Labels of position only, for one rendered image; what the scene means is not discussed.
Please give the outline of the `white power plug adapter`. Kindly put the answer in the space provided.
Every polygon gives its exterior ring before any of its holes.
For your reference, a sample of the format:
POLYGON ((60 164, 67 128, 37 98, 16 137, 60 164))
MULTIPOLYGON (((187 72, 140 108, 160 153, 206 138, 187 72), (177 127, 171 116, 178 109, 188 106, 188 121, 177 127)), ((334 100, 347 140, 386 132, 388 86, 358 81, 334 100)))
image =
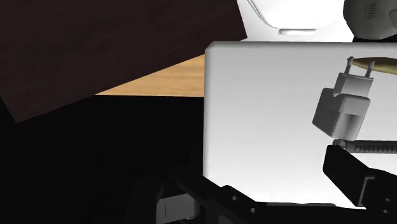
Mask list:
POLYGON ((347 59, 333 88, 321 92, 312 124, 334 139, 356 140, 370 105, 368 93, 373 83, 371 61, 364 76, 350 73, 354 57, 347 59))

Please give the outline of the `pale grey face mask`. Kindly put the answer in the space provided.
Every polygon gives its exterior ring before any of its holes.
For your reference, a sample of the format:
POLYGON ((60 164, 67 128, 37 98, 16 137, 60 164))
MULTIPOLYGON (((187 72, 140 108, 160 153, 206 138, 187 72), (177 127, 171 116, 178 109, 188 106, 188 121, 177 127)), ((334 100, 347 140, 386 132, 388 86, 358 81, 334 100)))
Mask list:
POLYGON ((380 40, 397 35, 397 0, 344 0, 343 17, 357 38, 380 40))

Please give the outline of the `gold elongated object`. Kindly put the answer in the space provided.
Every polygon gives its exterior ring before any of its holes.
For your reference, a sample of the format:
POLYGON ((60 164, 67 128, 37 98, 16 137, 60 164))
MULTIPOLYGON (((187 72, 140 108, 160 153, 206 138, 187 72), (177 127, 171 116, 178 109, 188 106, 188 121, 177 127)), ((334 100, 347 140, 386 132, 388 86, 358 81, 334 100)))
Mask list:
POLYGON ((352 62, 354 66, 367 69, 371 62, 375 62, 373 71, 397 75, 397 59, 389 57, 364 57, 355 58, 352 62))

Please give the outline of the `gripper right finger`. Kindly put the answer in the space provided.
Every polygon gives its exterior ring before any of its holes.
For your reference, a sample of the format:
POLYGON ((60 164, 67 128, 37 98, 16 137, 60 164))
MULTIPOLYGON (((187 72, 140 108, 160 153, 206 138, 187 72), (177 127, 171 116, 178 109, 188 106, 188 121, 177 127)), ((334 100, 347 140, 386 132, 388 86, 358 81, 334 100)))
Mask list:
POLYGON ((397 176, 374 169, 337 145, 329 145, 324 174, 356 207, 397 218, 397 176))

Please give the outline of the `grey ribbed rod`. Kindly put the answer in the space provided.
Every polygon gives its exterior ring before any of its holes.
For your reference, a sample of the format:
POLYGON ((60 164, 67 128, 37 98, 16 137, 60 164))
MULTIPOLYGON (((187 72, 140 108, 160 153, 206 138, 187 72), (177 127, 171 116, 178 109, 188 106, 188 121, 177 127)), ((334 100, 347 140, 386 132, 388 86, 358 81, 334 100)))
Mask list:
POLYGON ((397 141, 348 141, 335 139, 333 145, 340 146, 349 153, 397 154, 397 141))

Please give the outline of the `white toilet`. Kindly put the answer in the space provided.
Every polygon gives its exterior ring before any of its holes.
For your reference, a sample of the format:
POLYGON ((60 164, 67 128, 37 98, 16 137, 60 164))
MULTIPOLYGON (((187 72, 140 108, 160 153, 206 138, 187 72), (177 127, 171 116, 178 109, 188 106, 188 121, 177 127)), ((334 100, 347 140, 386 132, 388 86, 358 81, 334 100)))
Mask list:
POLYGON ((332 140, 312 119, 348 57, 397 59, 397 43, 344 43, 334 29, 271 38, 248 1, 237 2, 247 39, 205 51, 205 176, 257 201, 351 207, 323 174, 332 140))

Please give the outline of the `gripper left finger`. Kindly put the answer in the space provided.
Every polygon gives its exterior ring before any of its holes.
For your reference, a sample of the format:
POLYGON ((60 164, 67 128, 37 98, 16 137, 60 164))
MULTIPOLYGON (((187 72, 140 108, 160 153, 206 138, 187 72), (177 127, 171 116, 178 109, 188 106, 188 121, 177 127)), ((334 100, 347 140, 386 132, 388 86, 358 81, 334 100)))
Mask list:
POLYGON ((264 224, 255 201, 202 175, 173 175, 177 186, 205 209, 205 224, 264 224))

